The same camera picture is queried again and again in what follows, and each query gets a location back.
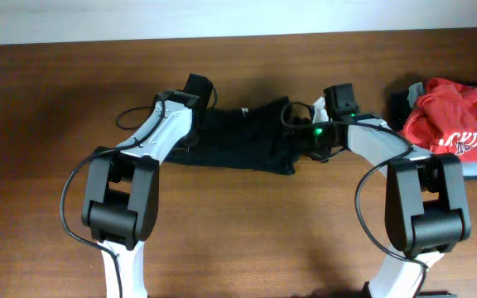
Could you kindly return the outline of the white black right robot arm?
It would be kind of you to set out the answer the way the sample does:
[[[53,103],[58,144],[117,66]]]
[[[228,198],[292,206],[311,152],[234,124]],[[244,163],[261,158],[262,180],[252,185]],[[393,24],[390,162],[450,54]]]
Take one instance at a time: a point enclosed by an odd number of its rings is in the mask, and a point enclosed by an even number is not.
[[[460,159],[413,145],[376,113],[361,113],[352,84],[324,89],[305,108],[308,118],[296,118],[291,105],[286,105],[281,122],[299,137],[307,155],[327,162],[337,148],[363,157],[372,166],[356,187],[354,207],[362,229],[386,257],[378,273],[364,283],[362,295],[426,296],[422,287],[430,268],[472,232]],[[388,247],[373,236],[361,208],[364,184],[378,172],[386,178]]]

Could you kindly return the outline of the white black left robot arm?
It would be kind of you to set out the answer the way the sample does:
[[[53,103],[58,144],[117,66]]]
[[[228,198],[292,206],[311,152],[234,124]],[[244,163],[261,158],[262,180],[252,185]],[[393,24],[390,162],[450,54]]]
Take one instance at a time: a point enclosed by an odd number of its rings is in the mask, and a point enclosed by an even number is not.
[[[159,168],[177,144],[200,139],[212,82],[190,74],[183,89],[155,95],[146,121],[89,163],[81,220],[104,260],[109,297],[146,297],[143,249],[159,207]]]

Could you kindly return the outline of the black Nike t-shirt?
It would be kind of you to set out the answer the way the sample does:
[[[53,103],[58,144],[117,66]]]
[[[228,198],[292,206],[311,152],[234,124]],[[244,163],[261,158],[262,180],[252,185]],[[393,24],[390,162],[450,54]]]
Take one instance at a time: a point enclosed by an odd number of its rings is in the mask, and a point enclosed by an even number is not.
[[[293,175],[301,153],[282,127],[281,111],[288,103],[283,97],[253,109],[212,108],[200,140],[192,147],[175,147],[166,161]]]

